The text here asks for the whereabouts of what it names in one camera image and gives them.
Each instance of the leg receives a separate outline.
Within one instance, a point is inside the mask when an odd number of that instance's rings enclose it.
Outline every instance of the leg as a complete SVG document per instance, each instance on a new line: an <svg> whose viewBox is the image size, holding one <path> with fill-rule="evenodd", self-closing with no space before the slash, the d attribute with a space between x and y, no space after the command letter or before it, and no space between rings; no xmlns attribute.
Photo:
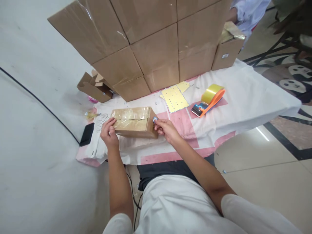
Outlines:
<svg viewBox="0 0 312 234"><path fill-rule="evenodd" d="M211 165L215 166L214 153L204 158ZM172 162L161 162L148 165L138 165L140 173L139 190L144 191L147 184L154 178L162 175L183 175L198 183L197 179L183 160Z"/></svg>

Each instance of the small cardboard box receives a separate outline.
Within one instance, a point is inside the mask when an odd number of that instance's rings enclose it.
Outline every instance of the small cardboard box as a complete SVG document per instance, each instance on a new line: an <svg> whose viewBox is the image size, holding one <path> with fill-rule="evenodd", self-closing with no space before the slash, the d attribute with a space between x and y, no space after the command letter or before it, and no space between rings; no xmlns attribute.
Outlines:
<svg viewBox="0 0 312 234"><path fill-rule="evenodd" d="M131 45L144 75L178 61L177 38L175 23Z"/></svg>
<svg viewBox="0 0 312 234"><path fill-rule="evenodd" d="M150 94L150 90L143 76L136 78L135 80L114 85L113 88L126 102Z"/></svg>
<svg viewBox="0 0 312 234"><path fill-rule="evenodd" d="M211 45L204 51L180 60L180 82L210 71L216 50L217 46Z"/></svg>
<svg viewBox="0 0 312 234"><path fill-rule="evenodd" d="M124 137L157 138L151 107L136 107L113 110L111 116L117 121L113 125L117 134Z"/></svg>
<svg viewBox="0 0 312 234"><path fill-rule="evenodd" d="M190 16L218 1L219 0L177 0L176 8L178 13L178 20Z"/></svg>
<svg viewBox="0 0 312 234"><path fill-rule="evenodd" d="M143 76L129 46L101 59L92 66L112 86Z"/></svg>
<svg viewBox="0 0 312 234"><path fill-rule="evenodd" d="M110 0L76 0L48 21L90 64L129 45Z"/></svg>
<svg viewBox="0 0 312 234"><path fill-rule="evenodd" d="M106 85L103 85L101 87L95 87L95 83L95 78L85 72L84 76L78 83L77 88L81 92L84 92L85 94L93 97L95 100L98 100L101 103L110 100L112 97L110 89Z"/></svg>
<svg viewBox="0 0 312 234"><path fill-rule="evenodd" d="M179 60L218 45L231 2L220 0L178 21Z"/></svg>
<svg viewBox="0 0 312 234"><path fill-rule="evenodd" d="M176 22L176 0L111 0L131 44Z"/></svg>
<svg viewBox="0 0 312 234"><path fill-rule="evenodd" d="M245 38L233 22L226 22L211 70L231 67L244 45Z"/></svg>
<svg viewBox="0 0 312 234"><path fill-rule="evenodd" d="M116 92L116 90L113 88L113 86L112 86L110 83L108 83L108 82L103 78L103 76L101 76L101 74L93 75L93 78L95 78L96 84L102 83L102 84L106 85L107 87L109 87L110 90L114 91L114 93L118 94L118 93Z"/></svg>
<svg viewBox="0 0 312 234"><path fill-rule="evenodd" d="M151 92L179 83L179 64L173 62L150 74L144 75Z"/></svg>

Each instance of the yellow perforated sheet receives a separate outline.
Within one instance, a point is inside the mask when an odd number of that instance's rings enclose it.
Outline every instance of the yellow perforated sheet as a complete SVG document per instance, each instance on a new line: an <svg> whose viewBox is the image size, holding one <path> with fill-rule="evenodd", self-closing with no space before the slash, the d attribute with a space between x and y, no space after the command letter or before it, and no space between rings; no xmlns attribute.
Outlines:
<svg viewBox="0 0 312 234"><path fill-rule="evenodd" d="M162 91L162 95L170 113L189 107L188 102L186 101L185 97L183 96L177 85L174 85L168 89L164 89Z"/></svg>
<svg viewBox="0 0 312 234"><path fill-rule="evenodd" d="M184 93L190 87L189 83L187 83L185 81L178 83L177 86L178 86L179 90L181 91L181 93Z"/></svg>

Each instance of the label sticker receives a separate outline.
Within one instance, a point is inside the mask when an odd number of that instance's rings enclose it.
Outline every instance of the label sticker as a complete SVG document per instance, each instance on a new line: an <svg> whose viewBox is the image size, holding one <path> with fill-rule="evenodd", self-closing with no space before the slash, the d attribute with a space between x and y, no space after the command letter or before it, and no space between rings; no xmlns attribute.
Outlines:
<svg viewBox="0 0 312 234"><path fill-rule="evenodd" d="M177 85L164 89L162 95L170 113L189 107L189 103L186 101Z"/></svg>

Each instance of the table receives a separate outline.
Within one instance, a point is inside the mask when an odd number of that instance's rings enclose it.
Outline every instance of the table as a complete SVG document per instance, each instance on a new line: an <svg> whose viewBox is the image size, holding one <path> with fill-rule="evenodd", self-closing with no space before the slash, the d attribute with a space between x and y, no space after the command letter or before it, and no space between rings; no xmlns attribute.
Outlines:
<svg viewBox="0 0 312 234"><path fill-rule="evenodd" d="M258 127L279 115L294 116L301 102L244 62L236 60L230 68L206 72L187 80L190 88L183 93L188 108L169 113L160 92L126 103L120 96L94 105L101 113L95 119L91 143L79 149L77 160L99 166L107 159L107 148L99 138L101 125L113 109L151 106L161 119L170 119L180 135L202 156L212 154L231 137ZM226 92L219 103L203 118L191 112L195 103L211 84L224 86ZM119 136L124 164L144 165L182 160L164 137L158 139L125 138Z"/></svg>

